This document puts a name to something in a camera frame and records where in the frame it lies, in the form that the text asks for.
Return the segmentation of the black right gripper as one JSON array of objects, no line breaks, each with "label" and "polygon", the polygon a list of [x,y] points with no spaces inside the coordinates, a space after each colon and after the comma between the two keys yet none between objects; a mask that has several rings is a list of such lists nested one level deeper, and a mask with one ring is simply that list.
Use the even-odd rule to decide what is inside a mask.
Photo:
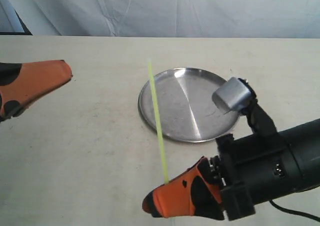
[{"label": "black right gripper", "polygon": [[209,159],[201,157],[192,167],[147,194],[142,210],[154,218],[197,216],[235,221],[256,213],[255,205],[284,196],[288,187],[282,155],[287,149],[279,135],[252,134],[216,139],[216,170],[225,186],[215,182]]}]

